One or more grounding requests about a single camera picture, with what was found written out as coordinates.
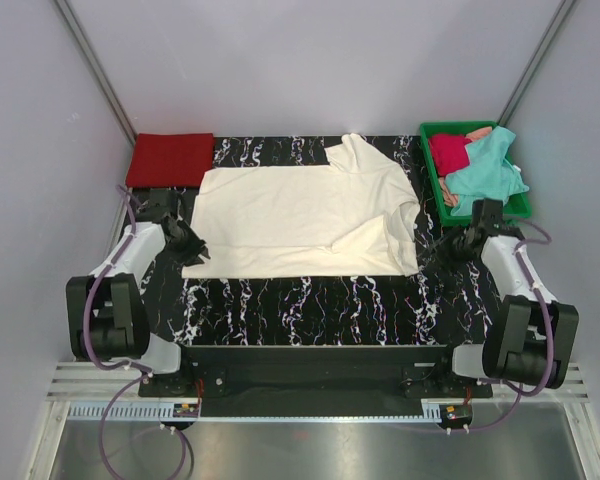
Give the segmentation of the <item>left aluminium corner post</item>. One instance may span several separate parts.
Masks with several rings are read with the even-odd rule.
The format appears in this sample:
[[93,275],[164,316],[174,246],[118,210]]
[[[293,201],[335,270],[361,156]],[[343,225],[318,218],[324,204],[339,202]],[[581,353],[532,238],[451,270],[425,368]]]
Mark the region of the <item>left aluminium corner post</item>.
[[103,95],[118,126],[131,146],[136,143],[137,132],[111,83],[88,34],[82,25],[74,7],[67,0],[52,0],[59,18],[75,43],[80,56],[84,60],[96,86]]

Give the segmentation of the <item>folded red t shirt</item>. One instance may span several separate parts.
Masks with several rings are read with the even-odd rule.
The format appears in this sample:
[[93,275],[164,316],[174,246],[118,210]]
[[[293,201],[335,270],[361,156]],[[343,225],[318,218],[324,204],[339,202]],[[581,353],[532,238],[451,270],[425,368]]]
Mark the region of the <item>folded red t shirt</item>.
[[125,185],[130,188],[199,187],[212,168],[211,133],[160,135],[140,133]]

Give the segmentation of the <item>right aluminium corner post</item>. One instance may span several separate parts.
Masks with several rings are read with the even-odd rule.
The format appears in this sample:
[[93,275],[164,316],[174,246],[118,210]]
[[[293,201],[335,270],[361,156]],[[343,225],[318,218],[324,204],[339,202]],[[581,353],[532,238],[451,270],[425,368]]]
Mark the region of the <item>right aluminium corner post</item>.
[[499,125],[507,127],[510,124],[544,61],[548,58],[551,49],[557,43],[559,36],[579,4],[579,0],[561,0],[558,3],[555,12],[498,117],[497,123]]

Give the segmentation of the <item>cream white t shirt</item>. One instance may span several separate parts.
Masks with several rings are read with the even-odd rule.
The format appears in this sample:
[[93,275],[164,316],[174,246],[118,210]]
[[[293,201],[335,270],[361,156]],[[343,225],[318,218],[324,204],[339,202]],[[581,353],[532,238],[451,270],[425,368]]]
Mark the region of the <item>cream white t shirt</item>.
[[210,253],[185,279],[412,276],[420,211],[401,165],[357,134],[311,166],[214,168],[191,228]]

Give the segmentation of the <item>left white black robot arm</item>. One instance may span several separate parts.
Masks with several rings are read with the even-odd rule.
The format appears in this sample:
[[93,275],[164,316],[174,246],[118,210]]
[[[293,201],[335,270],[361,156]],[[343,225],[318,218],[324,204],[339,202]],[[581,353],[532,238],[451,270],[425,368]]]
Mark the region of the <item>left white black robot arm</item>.
[[172,189],[153,189],[137,208],[121,187],[129,224],[107,258],[65,288],[69,337],[75,358],[103,370],[135,369],[149,395],[184,396],[200,387],[183,348],[151,332],[140,284],[156,257],[169,253],[183,267],[210,259],[204,240],[181,215],[184,200]]

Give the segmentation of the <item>green plastic bin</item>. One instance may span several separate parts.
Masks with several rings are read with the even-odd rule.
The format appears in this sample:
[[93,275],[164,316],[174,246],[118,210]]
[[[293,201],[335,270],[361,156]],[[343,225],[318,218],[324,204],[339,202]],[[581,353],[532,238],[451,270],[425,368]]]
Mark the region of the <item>green plastic bin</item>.
[[[492,130],[500,126],[495,121],[489,120],[472,120],[472,121],[443,121],[443,122],[423,122],[420,124],[419,133],[421,137],[421,148],[424,155],[424,162],[427,168],[427,172],[430,178],[430,184],[433,192],[433,198],[435,202],[435,208],[439,219],[439,224],[443,227],[452,226],[466,226],[471,220],[470,216],[459,216],[453,217],[450,215],[452,207],[448,207],[444,204],[442,191],[438,182],[439,175],[437,174],[436,167],[431,156],[431,152],[428,145],[428,140],[435,134],[446,133],[451,135],[462,135],[470,133],[482,127],[492,127]],[[515,167],[512,158],[507,153],[507,160]],[[513,215],[523,218],[531,216],[532,208],[528,199],[528,192],[523,194],[517,194],[512,196],[508,203],[504,205],[504,213],[506,215]]]

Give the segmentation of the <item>teal t shirt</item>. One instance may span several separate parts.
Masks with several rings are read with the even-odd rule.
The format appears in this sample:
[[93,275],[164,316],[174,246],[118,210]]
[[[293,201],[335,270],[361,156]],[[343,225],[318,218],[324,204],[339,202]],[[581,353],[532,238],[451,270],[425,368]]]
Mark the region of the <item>teal t shirt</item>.
[[515,138],[512,131],[497,126],[465,147],[469,165],[445,177],[446,187],[457,197],[451,216],[470,216],[477,200],[499,200],[506,205],[512,196],[529,191],[520,170],[507,160]]

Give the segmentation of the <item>magenta t shirt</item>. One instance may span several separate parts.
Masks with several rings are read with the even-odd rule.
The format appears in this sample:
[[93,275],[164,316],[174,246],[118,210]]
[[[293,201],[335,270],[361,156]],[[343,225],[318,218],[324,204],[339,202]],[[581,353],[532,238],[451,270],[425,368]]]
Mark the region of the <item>magenta t shirt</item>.
[[438,133],[428,140],[429,149],[440,177],[446,177],[470,164],[466,146],[471,140],[462,135]]

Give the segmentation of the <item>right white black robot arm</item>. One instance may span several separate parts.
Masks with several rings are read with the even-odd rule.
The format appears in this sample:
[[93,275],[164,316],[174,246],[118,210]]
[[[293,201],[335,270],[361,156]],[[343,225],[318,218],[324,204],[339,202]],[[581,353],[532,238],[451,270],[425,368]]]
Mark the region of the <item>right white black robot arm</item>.
[[443,395],[460,394],[470,379],[501,382],[523,397],[563,385],[579,313],[544,286],[528,257],[528,245],[551,243],[546,231],[541,234],[541,239],[526,238],[504,217],[501,201],[483,199],[473,204],[468,226],[452,228],[423,253],[429,267],[445,273],[481,261],[501,299],[484,342],[452,347],[434,371]]

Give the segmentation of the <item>aluminium corner post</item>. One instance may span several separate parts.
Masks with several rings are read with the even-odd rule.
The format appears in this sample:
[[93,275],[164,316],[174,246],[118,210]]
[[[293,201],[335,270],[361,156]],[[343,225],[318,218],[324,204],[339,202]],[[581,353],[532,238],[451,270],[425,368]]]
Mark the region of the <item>aluminium corner post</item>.
[[59,18],[75,43],[80,56],[84,60],[96,86],[103,95],[118,126],[131,146],[136,143],[137,132],[111,83],[88,34],[82,25],[74,7],[67,0],[52,0]]
[[548,58],[551,49],[557,43],[559,36],[579,4],[579,0],[561,0],[558,3],[555,12],[498,117],[497,123],[499,125],[507,127],[510,124],[544,61]]

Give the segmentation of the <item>salmon pink t shirt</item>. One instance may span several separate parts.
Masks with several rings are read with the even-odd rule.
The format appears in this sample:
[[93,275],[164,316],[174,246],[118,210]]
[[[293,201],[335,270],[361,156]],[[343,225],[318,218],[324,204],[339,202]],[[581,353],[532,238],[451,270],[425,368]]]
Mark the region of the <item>salmon pink t shirt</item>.
[[[484,137],[486,137],[488,134],[490,134],[492,131],[492,127],[488,126],[488,127],[482,127],[479,128],[477,130],[474,130],[470,133],[465,134],[464,136],[466,136],[467,138],[469,138],[472,142],[478,141]],[[444,204],[448,207],[455,207],[458,205],[458,196],[456,194],[453,194],[448,186],[446,185],[446,177],[438,177],[438,182],[440,185],[440,189],[442,191],[442,195],[443,195],[443,200],[444,200]]]

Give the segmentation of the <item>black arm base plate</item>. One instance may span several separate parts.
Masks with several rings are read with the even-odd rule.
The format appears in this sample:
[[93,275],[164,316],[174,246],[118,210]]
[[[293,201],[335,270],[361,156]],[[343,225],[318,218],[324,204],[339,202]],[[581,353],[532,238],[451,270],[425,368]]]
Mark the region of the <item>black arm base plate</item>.
[[487,399],[492,390],[445,367],[443,346],[196,346],[193,361],[200,387],[184,396],[201,405],[329,405],[395,409],[407,401]]

